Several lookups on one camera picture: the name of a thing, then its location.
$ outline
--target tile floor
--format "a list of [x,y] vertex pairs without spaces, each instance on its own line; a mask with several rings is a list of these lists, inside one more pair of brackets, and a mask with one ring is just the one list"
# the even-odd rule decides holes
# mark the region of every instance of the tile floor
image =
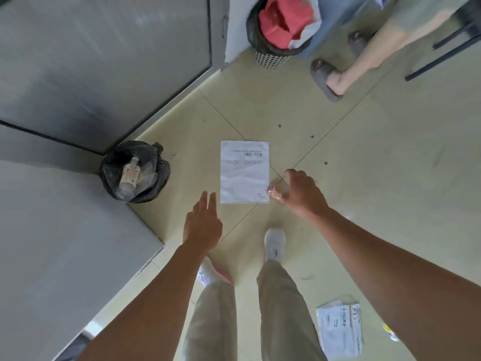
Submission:
[[[216,73],[140,139],[159,141],[171,163],[171,181],[156,200],[134,206],[165,241],[153,262],[102,310],[105,326],[170,259],[181,242],[186,212],[202,190],[219,190],[220,141],[268,140],[271,181],[287,168],[314,177],[328,202],[376,235],[481,284],[481,45],[405,83],[403,76],[435,58],[430,45],[445,25],[401,50],[330,103],[309,76],[309,62],[290,59],[276,71],[257,66],[246,51]],[[353,57],[341,30],[319,51],[339,67]],[[260,314],[256,276],[263,235],[286,231],[284,266],[311,314],[338,297],[362,309],[364,351],[359,360],[413,360],[382,321],[322,236],[284,206],[221,205],[224,234],[212,258],[236,283],[239,361],[259,361]],[[186,324],[201,292],[196,284]],[[176,360],[181,358],[181,345]]]

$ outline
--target white wall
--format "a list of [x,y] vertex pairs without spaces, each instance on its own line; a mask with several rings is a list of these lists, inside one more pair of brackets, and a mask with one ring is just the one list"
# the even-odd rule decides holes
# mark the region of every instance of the white wall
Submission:
[[51,361],[163,245],[98,176],[0,171],[0,359]]
[[226,63],[231,63],[250,46],[247,40],[245,22],[257,1],[258,0],[230,0],[227,43],[225,46]]

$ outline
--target person's right hand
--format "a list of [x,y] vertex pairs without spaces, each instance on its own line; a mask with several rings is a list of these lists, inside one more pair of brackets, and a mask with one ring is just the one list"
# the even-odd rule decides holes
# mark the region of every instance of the person's right hand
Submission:
[[289,178],[291,190],[277,195],[268,190],[270,196],[287,205],[298,216],[309,220],[329,212],[326,198],[312,177],[294,169],[288,169],[284,174]]

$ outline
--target leg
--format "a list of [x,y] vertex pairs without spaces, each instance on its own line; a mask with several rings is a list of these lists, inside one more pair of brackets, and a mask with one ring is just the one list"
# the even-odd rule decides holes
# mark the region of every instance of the leg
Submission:
[[444,23],[454,11],[440,11],[433,19],[409,34],[401,29],[396,22],[389,19],[376,35],[370,40],[358,59],[343,72],[335,71],[327,79],[327,85],[337,95],[343,95],[367,70],[376,68],[391,54],[405,45],[412,43]]
[[204,262],[198,278],[206,287],[195,305],[184,341],[185,361],[236,361],[237,312],[234,285]]
[[285,247],[283,230],[268,230],[267,261],[257,277],[262,359],[327,361],[304,298],[278,262],[282,256],[282,243]]

